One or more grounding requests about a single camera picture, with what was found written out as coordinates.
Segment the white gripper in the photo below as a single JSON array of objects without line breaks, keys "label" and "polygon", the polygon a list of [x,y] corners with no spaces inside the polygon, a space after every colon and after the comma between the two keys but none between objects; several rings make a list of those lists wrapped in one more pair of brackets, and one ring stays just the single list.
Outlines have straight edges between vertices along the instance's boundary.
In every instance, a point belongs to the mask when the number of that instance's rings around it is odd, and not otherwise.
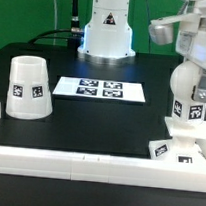
[{"label": "white gripper", "polygon": [[191,31],[191,22],[186,20],[179,24],[175,50],[201,67],[192,99],[206,103],[206,0],[192,0],[192,4],[186,7],[184,13],[194,14],[195,29]]}]

